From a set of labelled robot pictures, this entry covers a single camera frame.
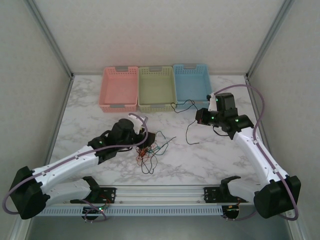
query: black wire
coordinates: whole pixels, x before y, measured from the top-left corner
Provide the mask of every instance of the black wire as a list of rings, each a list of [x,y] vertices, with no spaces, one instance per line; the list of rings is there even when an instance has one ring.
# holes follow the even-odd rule
[[[219,136],[221,136],[221,137],[229,137],[229,135],[222,135],[222,134],[218,133],[218,132],[215,130],[215,126],[213,126],[213,131],[214,131],[215,134],[217,134],[217,135],[219,135]]]
[[[128,149],[126,149],[126,150],[118,151],[118,153],[128,152],[128,151],[131,151],[131,150],[132,150],[132,147],[129,147],[129,148],[128,148]]]
[[[165,145],[168,144],[172,139],[175,139],[175,138],[176,138],[176,136],[174,136],[173,138],[171,138],[169,141],[167,141],[165,144],[163,144],[158,151],[156,151],[156,152],[154,152],[154,153],[152,154],[152,156],[151,156],[151,158],[150,158],[150,163],[151,163],[150,168],[147,167],[147,165],[146,165],[145,162],[144,162],[144,158],[142,157],[142,160],[141,160],[141,172],[142,172],[143,174],[150,174],[150,175],[154,174],[155,168],[156,168],[157,165],[158,165],[158,158],[156,157],[156,153],[159,152],[159,151],[162,149],[163,146],[165,146]],[[153,167],[153,163],[152,163],[152,158],[153,158],[153,157],[155,157],[155,160],[156,160],[154,167]],[[147,172],[144,172],[144,169],[143,169],[143,165],[142,165],[142,164],[143,164],[144,167],[147,169]]]
[[[199,144],[199,142],[189,143],[189,142],[188,142],[188,139],[187,139],[188,129],[189,129],[189,127],[190,127],[192,124],[195,123],[195,121],[197,121],[197,120],[195,119],[192,123],[190,123],[190,124],[186,127],[186,131],[185,131],[185,141],[186,141],[186,143],[189,144],[189,145]]]
[[[178,105],[184,105],[184,104],[186,104],[186,102],[188,102],[188,101],[191,102],[191,106],[189,106],[187,109],[184,109],[184,110],[181,110],[181,111],[176,111],[176,109],[172,106],[172,104],[174,104],[174,105],[176,105],[176,106],[178,106]],[[199,110],[199,109],[197,108],[196,104],[195,104],[195,101],[193,101],[193,100],[191,100],[191,99],[186,100],[184,103],[174,103],[174,102],[172,102],[170,105],[171,105],[172,109],[174,110],[174,112],[177,113],[177,114],[189,110],[192,106],[194,106],[197,111]],[[188,142],[188,137],[187,137],[188,129],[189,129],[189,127],[190,127],[192,124],[195,123],[195,121],[196,121],[196,120],[194,120],[192,123],[190,123],[190,124],[188,125],[188,127],[186,128],[186,131],[185,131],[185,141],[186,141],[186,143],[189,144],[189,145],[194,145],[194,144],[199,144],[199,143],[200,143],[200,142],[194,142],[194,143],[189,143],[189,142]]]
[[[185,105],[186,102],[188,102],[188,101],[191,102],[191,106],[189,106],[187,109],[184,109],[184,110],[181,110],[181,111],[176,111],[176,109],[172,106],[172,104],[174,104],[174,105],[176,105],[176,106],[178,106],[178,105]],[[184,103],[174,103],[174,102],[172,102],[172,103],[170,103],[170,105],[171,105],[173,111],[174,111],[175,113],[177,113],[177,114],[189,110],[192,106],[194,106],[197,111],[199,110],[199,109],[197,108],[197,106],[195,105],[195,101],[193,101],[193,100],[191,100],[191,99],[186,100]]]

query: black clamp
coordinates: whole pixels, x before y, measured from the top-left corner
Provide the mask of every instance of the black clamp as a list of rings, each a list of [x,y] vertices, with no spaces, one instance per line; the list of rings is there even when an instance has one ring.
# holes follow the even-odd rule
[[[214,203],[246,203],[245,200],[237,196],[232,196],[228,189],[228,183],[232,180],[240,179],[239,176],[231,176],[221,180],[220,186],[204,187],[204,201],[206,204]]]

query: pink basket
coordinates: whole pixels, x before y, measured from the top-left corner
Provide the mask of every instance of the pink basket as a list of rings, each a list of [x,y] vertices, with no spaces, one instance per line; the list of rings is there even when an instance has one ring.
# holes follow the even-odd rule
[[[138,72],[137,66],[111,66],[104,69],[99,97],[99,106],[104,113],[137,110]]]

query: floor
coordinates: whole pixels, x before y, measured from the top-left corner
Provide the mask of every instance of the floor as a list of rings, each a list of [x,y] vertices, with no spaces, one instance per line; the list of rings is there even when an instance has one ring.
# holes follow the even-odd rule
[[[54,146],[51,163],[64,158],[105,130],[111,129],[127,113],[103,113],[98,106],[101,76],[75,77],[62,124]],[[217,91],[234,84],[244,84],[243,76],[210,76],[211,87]],[[246,114],[255,122],[248,90],[245,87],[233,88],[239,115]],[[215,185],[230,176],[241,176],[256,182],[257,176],[242,150],[229,137],[216,135],[210,126],[193,124],[188,130],[188,141],[199,144],[188,145],[186,142],[187,126],[195,119],[196,110],[189,109],[182,113],[158,112],[140,113],[148,117],[150,132],[162,131],[166,139],[158,134],[156,142],[164,144],[173,139],[166,152],[158,156],[154,174],[137,165],[136,151],[118,153],[116,157],[82,171],[71,177],[70,181],[84,176],[92,176],[100,185]]]

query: green basket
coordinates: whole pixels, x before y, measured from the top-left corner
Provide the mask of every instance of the green basket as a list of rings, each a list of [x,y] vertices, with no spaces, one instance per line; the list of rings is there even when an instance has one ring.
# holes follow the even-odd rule
[[[171,66],[139,67],[138,106],[140,111],[144,113],[173,111],[171,103],[177,103],[173,68]]]

